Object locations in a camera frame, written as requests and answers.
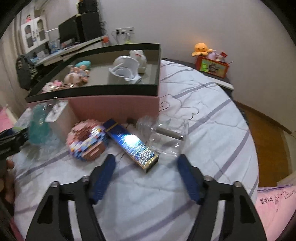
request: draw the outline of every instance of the metal bolt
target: metal bolt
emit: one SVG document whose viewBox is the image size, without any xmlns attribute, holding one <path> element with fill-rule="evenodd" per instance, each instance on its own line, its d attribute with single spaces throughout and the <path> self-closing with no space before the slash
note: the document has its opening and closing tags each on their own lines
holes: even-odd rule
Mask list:
<svg viewBox="0 0 296 241">
<path fill-rule="evenodd" d="M 52 182 L 52 184 L 50 185 L 52 188 L 56 188 L 59 186 L 59 182 L 55 181 L 55 182 Z"/>
<path fill-rule="evenodd" d="M 213 181 L 214 179 L 211 176 L 204 176 L 206 181 Z"/>
<path fill-rule="evenodd" d="M 237 188 L 241 188 L 242 187 L 242 183 L 241 182 L 234 182 L 233 185 Z"/>
<path fill-rule="evenodd" d="M 84 177 L 82 177 L 82 181 L 83 181 L 83 182 L 88 182 L 88 181 L 89 181 L 89 176 L 84 176 Z"/>
</svg>

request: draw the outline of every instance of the teal egg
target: teal egg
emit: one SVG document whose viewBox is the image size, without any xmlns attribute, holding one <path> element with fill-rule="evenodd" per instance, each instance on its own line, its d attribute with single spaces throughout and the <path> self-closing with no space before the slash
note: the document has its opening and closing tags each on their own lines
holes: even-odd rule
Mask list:
<svg viewBox="0 0 296 241">
<path fill-rule="evenodd" d="M 89 70 L 91 68 L 91 62 L 90 61 L 81 61 L 81 62 L 77 63 L 75 65 L 75 67 L 80 68 L 81 65 L 85 65 L 87 70 Z"/>
</svg>

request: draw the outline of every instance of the backpack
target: backpack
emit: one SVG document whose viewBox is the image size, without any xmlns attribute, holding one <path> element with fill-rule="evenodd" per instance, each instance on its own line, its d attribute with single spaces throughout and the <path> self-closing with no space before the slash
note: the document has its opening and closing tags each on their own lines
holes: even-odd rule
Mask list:
<svg viewBox="0 0 296 241">
<path fill-rule="evenodd" d="M 22 89 L 30 90 L 39 82 L 38 70 L 24 55 L 17 58 L 15 68 Z"/>
</svg>

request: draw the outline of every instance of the white cabinet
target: white cabinet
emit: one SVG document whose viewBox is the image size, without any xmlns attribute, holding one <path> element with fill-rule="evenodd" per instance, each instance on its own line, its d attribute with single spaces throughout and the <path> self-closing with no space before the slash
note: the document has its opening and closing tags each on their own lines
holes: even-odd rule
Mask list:
<svg viewBox="0 0 296 241">
<path fill-rule="evenodd" d="M 49 41 L 44 16 L 35 18 L 21 26 L 22 40 L 26 53 Z"/>
</svg>

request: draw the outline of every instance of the white bed sheet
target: white bed sheet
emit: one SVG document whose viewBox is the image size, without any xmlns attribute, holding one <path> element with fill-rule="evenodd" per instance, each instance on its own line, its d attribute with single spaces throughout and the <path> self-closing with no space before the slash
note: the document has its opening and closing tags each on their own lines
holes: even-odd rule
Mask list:
<svg viewBox="0 0 296 241">
<path fill-rule="evenodd" d="M 242 182 L 255 202 L 258 161 L 254 142 L 241 113 L 224 91 L 192 68 L 161 61 L 159 97 L 160 112 L 190 119 L 190 142 L 184 154 L 191 164 L 219 182 Z M 112 181 L 103 200 L 94 206 L 106 239 L 187 239 L 199 206 L 190 200 L 175 161 L 161 155 L 145 174 L 113 142 L 91 163 L 75 160 L 65 146 L 39 158 L 37 153 L 26 145 L 14 157 L 15 222 L 23 237 L 51 182 L 75 182 L 112 153 L 117 162 Z M 219 203 L 212 240 L 218 240 L 223 204 Z M 81 240 L 74 204 L 69 205 L 74 238 Z"/>
</svg>

